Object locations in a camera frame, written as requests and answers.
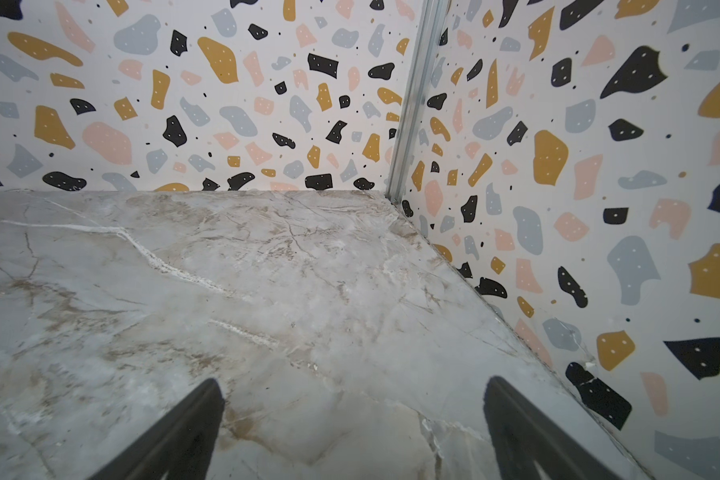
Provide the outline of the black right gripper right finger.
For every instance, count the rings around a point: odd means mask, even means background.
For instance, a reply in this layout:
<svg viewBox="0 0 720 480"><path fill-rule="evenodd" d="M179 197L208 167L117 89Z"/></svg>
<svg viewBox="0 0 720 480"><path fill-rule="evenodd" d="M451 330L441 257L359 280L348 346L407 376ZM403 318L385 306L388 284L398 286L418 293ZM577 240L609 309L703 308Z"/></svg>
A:
<svg viewBox="0 0 720 480"><path fill-rule="evenodd" d="M618 477L500 376L486 385L483 413L503 479Z"/></svg>

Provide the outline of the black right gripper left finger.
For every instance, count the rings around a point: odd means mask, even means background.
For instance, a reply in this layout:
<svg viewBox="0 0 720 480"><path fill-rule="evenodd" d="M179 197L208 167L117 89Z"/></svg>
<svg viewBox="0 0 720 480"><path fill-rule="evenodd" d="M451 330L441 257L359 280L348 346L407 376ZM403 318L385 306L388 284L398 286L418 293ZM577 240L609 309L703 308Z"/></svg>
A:
<svg viewBox="0 0 720 480"><path fill-rule="evenodd" d="M208 378L117 457L94 479L204 479L210 467L225 401Z"/></svg>

